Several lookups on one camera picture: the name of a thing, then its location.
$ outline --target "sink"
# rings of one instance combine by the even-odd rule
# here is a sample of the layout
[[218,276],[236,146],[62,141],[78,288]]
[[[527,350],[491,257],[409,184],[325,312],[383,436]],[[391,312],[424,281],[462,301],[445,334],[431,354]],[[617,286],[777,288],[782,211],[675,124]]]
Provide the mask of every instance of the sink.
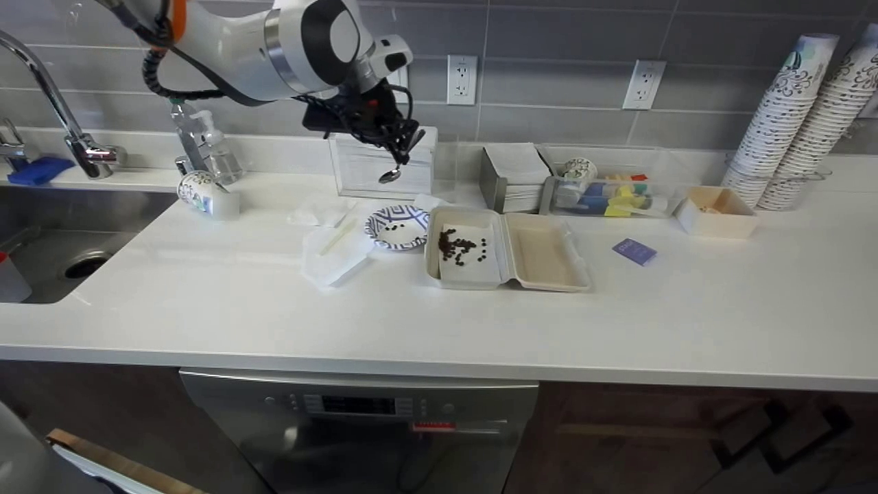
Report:
[[0,248],[33,290],[22,301],[62,298],[173,202],[173,192],[0,185]]

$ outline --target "dishwasher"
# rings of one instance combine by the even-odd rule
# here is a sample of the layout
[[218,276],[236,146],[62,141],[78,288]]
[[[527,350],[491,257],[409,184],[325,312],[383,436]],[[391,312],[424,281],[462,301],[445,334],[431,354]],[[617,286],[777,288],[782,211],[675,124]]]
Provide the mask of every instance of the dishwasher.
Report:
[[530,382],[180,371],[276,494],[499,494]]

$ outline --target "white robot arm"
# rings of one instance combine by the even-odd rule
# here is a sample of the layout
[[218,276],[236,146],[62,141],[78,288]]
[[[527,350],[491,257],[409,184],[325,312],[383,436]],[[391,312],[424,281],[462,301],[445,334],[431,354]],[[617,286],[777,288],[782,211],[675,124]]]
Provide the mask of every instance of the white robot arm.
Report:
[[[373,39],[354,0],[274,0],[248,15],[215,15],[198,0],[97,0],[154,50],[141,80],[169,98],[226,96],[237,104],[298,98],[313,130],[349,130],[386,148],[397,165],[423,137],[395,107],[386,73],[410,62],[399,34]],[[192,62],[210,91],[169,91],[159,81],[162,58]]]

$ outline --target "box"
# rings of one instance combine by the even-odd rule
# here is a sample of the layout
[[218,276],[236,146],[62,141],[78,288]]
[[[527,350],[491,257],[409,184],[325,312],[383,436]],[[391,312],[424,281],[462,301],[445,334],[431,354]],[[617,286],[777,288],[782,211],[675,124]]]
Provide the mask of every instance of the box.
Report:
[[676,221],[691,235],[748,238],[756,227],[755,211],[727,185],[691,185]]
[[590,290],[571,229],[552,217],[438,206],[424,246],[445,288]]
[[605,176],[583,185],[560,177],[549,206],[582,217],[668,217],[667,195],[656,192],[648,176]]
[[434,185],[434,161],[438,129],[423,126],[424,137],[410,148],[402,176],[391,184],[379,184],[379,176],[395,168],[383,148],[354,140],[351,133],[331,133],[333,188],[349,198],[413,198]]
[[486,146],[479,188],[493,211],[535,211],[549,176],[531,141]]

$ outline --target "wall tile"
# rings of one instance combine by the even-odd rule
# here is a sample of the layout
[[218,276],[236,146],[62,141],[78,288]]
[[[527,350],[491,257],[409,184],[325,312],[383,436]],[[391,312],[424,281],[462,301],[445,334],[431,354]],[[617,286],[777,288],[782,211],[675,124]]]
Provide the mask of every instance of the wall tile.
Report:
[[632,115],[612,110],[482,107],[479,140],[622,146]]
[[748,115],[729,111],[641,111],[627,146],[738,148]]
[[[204,0],[226,15],[269,4]],[[440,140],[734,148],[796,34],[842,32],[842,52],[878,21],[878,0],[362,0],[362,12],[373,32],[410,43],[413,115]],[[15,3],[0,29],[38,52],[82,126],[173,129],[167,100],[139,81],[141,43],[97,3]],[[445,55],[479,55],[476,107],[445,104]],[[617,110],[635,58],[668,59],[652,111]],[[178,58],[165,59],[162,81],[209,85]],[[231,133],[310,133],[295,100],[200,107]],[[58,126],[29,73],[3,52],[0,117]],[[878,152],[874,141],[874,124],[857,119],[840,151]]]
[[486,8],[461,4],[362,4],[373,34],[397,32],[413,55],[479,55]]
[[0,91],[0,117],[15,126],[58,126],[38,91]]
[[[67,93],[66,100],[84,129],[151,129],[174,130],[169,100],[154,93]],[[213,119],[226,133],[310,133],[300,129],[305,104],[274,100],[240,107],[233,100],[193,100],[213,110]],[[18,126],[58,126],[38,91],[0,91],[0,115]]]
[[[493,4],[535,4],[535,0],[493,0]],[[668,11],[675,0],[541,0],[536,4],[602,8],[602,11]]]
[[479,100],[620,107],[627,76],[627,62],[486,59]]
[[92,0],[14,3],[14,8],[3,8],[0,29],[7,29],[25,43],[139,45],[139,39]]
[[450,141],[450,146],[438,146],[438,148],[445,148],[445,157],[451,158],[451,169],[447,169],[447,176],[451,176],[456,181],[469,181],[469,184],[473,184],[479,177],[482,157],[486,157],[482,141]]
[[800,32],[840,32],[840,50],[853,41],[849,21],[676,12],[664,58],[672,62],[777,67]]
[[864,0],[680,0],[676,11],[705,12],[790,12],[790,15],[857,15]]
[[487,58],[656,58],[668,12],[491,8]]
[[772,80],[772,67],[708,67],[668,62],[656,110],[755,110]]
[[473,107],[418,104],[413,107],[413,119],[438,126],[440,140],[473,140],[476,130]]
[[440,100],[445,104],[445,58],[416,58],[409,65],[409,91],[413,100]]
[[[139,80],[139,45],[33,45],[58,88],[78,91],[144,91]],[[0,88],[36,88],[25,62],[0,52]]]

